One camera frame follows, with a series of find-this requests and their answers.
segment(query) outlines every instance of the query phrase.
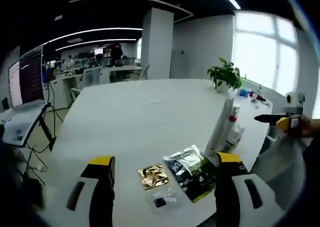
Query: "white pot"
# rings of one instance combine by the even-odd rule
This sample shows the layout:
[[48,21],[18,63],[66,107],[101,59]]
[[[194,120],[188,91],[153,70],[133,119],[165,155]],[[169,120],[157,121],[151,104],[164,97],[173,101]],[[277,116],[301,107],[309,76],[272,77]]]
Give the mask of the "white pot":
[[222,84],[216,87],[216,91],[222,94],[228,94],[229,89],[230,89],[230,86],[225,81],[222,81]]

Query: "white pillar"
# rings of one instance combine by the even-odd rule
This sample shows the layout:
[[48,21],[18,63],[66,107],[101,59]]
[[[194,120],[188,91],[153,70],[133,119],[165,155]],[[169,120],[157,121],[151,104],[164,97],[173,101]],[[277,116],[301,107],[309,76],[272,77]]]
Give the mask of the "white pillar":
[[152,8],[144,16],[141,67],[150,64],[148,79],[169,79],[174,13]]

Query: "small plastic bag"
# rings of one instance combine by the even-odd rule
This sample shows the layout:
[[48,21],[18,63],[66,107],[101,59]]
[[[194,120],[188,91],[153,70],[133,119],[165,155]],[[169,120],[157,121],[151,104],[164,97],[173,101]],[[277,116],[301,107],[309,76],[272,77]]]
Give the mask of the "small plastic bag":
[[177,192],[172,186],[167,184],[162,187],[147,190],[146,198],[155,214],[178,206]]

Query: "gold foil packet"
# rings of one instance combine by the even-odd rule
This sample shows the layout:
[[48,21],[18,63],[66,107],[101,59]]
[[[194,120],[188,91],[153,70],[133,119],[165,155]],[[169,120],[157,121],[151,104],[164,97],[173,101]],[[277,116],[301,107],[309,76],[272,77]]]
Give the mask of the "gold foil packet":
[[145,190],[162,186],[169,182],[168,176],[161,164],[138,169]]

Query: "person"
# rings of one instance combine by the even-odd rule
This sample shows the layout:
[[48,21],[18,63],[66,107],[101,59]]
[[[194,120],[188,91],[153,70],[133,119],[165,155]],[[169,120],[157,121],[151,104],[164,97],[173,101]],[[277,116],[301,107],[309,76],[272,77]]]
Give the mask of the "person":
[[103,58],[104,58],[104,55],[103,55],[102,53],[98,53],[98,54],[95,56],[94,66],[95,66],[95,67],[101,66],[101,65],[102,65],[102,61],[103,61]]
[[305,164],[304,187],[289,211],[276,226],[302,226],[318,221],[319,208],[319,170],[320,170],[320,119],[302,115],[298,126],[286,132],[296,138],[313,138],[303,152]]
[[111,56],[111,62],[110,62],[110,66],[115,66],[115,62],[117,60],[121,59],[121,56],[124,54],[121,48],[121,44],[120,43],[115,43],[115,44],[111,44],[107,47],[108,49],[111,50],[110,52],[110,56]]
[[75,61],[74,59],[72,58],[71,55],[68,56],[69,60],[68,60],[68,66],[67,66],[67,69],[70,70],[73,68],[74,64],[75,64]]

